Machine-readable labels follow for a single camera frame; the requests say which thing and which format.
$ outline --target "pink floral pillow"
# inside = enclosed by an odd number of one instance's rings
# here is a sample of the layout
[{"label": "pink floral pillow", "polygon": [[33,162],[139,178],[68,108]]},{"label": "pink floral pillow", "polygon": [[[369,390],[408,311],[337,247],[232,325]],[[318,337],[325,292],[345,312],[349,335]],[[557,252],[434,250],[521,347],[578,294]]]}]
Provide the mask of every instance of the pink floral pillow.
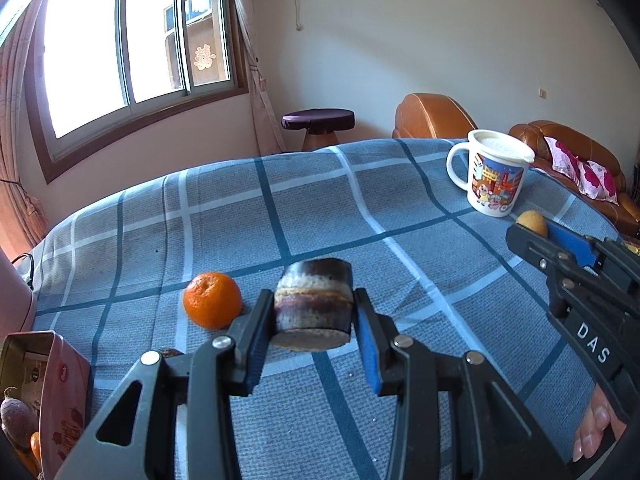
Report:
[{"label": "pink floral pillow", "polygon": [[557,139],[545,137],[545,140],[551,150],[554,171],[570,178],[583,195],[593,200],[618,204],[616,184],[607,168],[592,160],[578,160]]}]

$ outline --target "cartoon print on mug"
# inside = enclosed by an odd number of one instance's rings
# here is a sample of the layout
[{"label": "cartoon print on mug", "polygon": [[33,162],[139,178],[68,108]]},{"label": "cartoon print on mug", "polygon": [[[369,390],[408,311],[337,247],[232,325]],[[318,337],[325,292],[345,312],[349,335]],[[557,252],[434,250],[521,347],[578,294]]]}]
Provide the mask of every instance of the cartoon print on mug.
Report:
[{"label": "cartoon print on mug", "polygon": [[524,170],[501,164],[476,153],[472,189],[478,202],[490,209],[506,211],[518,190]]},{"label": "cartoon print on mug", "polygon": [[489,188],[486,184],[479,183],[476,195],[478,196],[478,202],[489,202]]},{"label": "cartoon print on mug", "polygon": [[491,195],[489,197],[489,209],[498,209],[500,207],[500,195]]}]

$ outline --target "purple stool cushion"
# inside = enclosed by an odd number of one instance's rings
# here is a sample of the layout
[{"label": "purple stool cushion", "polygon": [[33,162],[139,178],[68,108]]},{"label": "purple stool cushion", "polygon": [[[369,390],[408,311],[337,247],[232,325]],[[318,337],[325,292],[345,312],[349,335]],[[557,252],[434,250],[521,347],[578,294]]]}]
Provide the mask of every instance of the purple stool cushion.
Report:
[{"label": "purple stool cushion", "polygon": [[285,115],[282,127],[285,130],[308,129],[312,135],[325,132],[351,130],[356,125],[356,117],[350,110],[340,108],[314,108]]}]

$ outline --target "mandarin orange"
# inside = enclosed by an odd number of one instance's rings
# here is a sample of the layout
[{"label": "mandarin orange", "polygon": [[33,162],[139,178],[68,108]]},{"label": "mandarin orange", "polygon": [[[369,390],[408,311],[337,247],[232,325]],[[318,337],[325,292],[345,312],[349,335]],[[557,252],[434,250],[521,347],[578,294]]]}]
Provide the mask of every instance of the mandarin orange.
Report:
[{"label": "mandarin orange", "polygon": [[40,469],[42,469],[42,456],[40,455],[40,432],[31,435],[31,452],[36,457]]},{"label": "mandarin orange", "polygon": [[184,290],[182,304],[196,325],[218,330],[240,314],[242,294],[233,278],[220,272],[204,272]]},{"label": "mandarin orange", "polygon": [[516,224],[520,224],[527,229],[532,230],[535,233],[538,233],[540,236],[544,238],[548,238],[549,236],[549,228],[546,225],[545,217],[543,217],[539,212],[529,210],[522,213],[518,216],[516,220]]}]

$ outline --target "white mug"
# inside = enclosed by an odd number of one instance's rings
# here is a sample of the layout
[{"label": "white mug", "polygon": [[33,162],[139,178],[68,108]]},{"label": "white mug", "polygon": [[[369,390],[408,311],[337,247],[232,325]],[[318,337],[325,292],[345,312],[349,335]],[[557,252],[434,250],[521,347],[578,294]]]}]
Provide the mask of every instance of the white mug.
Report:
[{"label": "white mug", "polygon": [[[485,215],[507,216],[515,204],[524,177],[535,154],[524,142],[490,130],[474,130],[469,142],[456,144],[447,155],[447,173],[453,183],[466,191],[473,208]],[[453,171],[453,157],[469,152],[469,176],[464,182]]]}]

